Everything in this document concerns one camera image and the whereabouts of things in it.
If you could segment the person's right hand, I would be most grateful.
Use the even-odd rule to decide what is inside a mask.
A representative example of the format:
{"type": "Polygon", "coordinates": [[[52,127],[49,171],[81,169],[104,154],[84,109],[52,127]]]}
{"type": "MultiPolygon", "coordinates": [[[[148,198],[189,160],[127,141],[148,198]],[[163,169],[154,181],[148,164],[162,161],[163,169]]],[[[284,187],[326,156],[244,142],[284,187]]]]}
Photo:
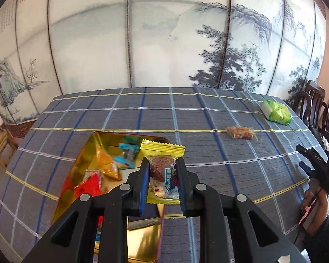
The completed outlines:
{"type": "Polygon", "coordinates": [[[329,201],[326,191],[319,185],[317,179],[311,179],[308,183],[309,189],[304,194],[301,202],[301,210],[309,207],[306,227],[304,230],[308,235],[314,235],[327,219],[329,201]]]}

